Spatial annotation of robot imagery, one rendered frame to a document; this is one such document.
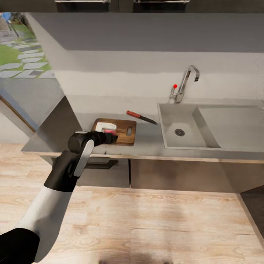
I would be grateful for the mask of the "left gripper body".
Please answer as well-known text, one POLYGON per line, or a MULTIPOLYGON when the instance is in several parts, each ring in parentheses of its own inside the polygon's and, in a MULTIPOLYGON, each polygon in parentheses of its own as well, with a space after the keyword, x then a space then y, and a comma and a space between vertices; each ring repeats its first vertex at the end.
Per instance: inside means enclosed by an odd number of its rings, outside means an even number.
POLYGON ((100 138, 100 143, 98 144, 101 145, 103 143, 105 144, 112 144, 112 139, 113 139, 113 134, 112 133, 103 133, 103 132, 98 132, 98 131, 91 131, 93 133, 96 133, 99 138, 100 138))

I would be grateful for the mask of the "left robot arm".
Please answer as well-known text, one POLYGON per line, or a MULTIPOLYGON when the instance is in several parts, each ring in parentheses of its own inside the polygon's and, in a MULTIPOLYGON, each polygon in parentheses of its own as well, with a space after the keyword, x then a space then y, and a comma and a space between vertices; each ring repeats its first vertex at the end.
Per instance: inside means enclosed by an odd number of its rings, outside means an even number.
POLYGON ((28 210, 9 232, 0 235, 0 264, 32 264, 44 259, 55 244, 70 197, 95 146, 118 139, 104 129, 115 124, 98 122, 95 131, 74 132, 52 164, 52 171, 28 210))

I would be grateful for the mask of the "cutting board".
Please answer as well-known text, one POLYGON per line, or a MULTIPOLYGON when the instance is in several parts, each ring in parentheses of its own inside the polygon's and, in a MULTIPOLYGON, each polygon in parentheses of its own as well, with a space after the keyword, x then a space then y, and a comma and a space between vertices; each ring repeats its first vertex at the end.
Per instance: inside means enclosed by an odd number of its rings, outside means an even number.
POLYGON ((98 122, 111 123, 116 125, 117 130, 115 131, 115 135, 118 136, 118 139, 113 143, 128 145, 134 144, 136 135, 136 121, 97 118, 91 131, 95 131, 98 122), (130 136, 127 136, 128 128, 132 128, 130 136))

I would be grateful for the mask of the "parer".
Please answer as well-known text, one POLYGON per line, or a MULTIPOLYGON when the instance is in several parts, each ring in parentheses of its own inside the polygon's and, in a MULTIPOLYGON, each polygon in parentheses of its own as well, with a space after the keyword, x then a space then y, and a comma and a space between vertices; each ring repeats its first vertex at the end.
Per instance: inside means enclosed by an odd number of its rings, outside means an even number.
POLYGON ((141 115, 139 115, 139 114, 137 114, 137 113, 131 112, 131 111, 129 111, 129 110, 127 111, 127 113, 130 114, 130 115, 132 115, 132 116, 136 116, 136 117, 138 117, 138 118, 142 118, 142 119, 148 120, 148 121, 150 121, 150 122, 156 123, 154 120, 151 120, 151 119, 149 119, 149 118, 146 118, 146 117, 144 117, 144 116, 141 116, 141 115))

